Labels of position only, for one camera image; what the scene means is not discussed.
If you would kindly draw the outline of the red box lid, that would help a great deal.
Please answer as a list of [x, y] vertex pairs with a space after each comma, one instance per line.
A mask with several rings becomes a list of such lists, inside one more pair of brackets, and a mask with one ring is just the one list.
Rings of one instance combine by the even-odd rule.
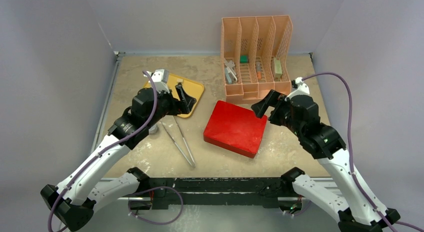
[[203, 140], [239, 155], [254, 158], [260, 148], [267, 116], [219, 100], [203, 131]]

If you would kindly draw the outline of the metal tongs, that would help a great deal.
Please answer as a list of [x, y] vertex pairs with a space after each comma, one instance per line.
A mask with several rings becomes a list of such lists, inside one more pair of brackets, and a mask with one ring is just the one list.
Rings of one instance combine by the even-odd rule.
[[179, 120], [176, 116], [173, 116], [173, 122], [169, 122], [168, 120], [161, 120], [160, 124], [170, 138], [172, 143], [175, 145], [177, 150], [181, 153], [186, 162], [192, 167], [195, 168], [197, 166], [194, 154], [188, 144], [186, 135], [181, 127]]

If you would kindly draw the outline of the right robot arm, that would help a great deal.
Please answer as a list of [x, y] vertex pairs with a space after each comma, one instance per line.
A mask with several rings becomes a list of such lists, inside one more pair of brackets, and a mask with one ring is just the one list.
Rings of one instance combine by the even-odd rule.
[[340, 191], [337, 195], [319, 186], [304, 171], [294, 167], [281, 176], [281, 190], [302, 195], [328, 213], [342, 232], [381, 232], [400, 220], [397, 210], [387, 208], [370, 190], [362, 176], [350, 169], [346, 144], [333, 127], [320, 121], [319, 106], [309, 95], [287, 97], [275, 90], [251, 106], [261, 118], [273, 107], [268, 120], [285, 126], [298, 138], [302, 148], [329, 173]]

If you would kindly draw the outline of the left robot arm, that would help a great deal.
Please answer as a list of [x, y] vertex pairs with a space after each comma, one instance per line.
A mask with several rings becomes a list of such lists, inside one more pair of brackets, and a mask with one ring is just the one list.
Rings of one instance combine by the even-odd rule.
[[56, 186], [43, 187], [40, 194], [50, 210], [48, 231], [53, 230], [54, 216], [66, 229], [75, 232], [84, 227], [95, 212], [119, 197], [142, 197], [156, 189], [150, 177], [136, 167], [107, 184], [99, 185], [99, 182], [164, 116], [191, 113], [197, 100], [184, 91], [181, 83], [175, 90], [178, 98], [173, 97], [171, 90], [158, 91], [154, 86], [141, 89], [89, 157]]

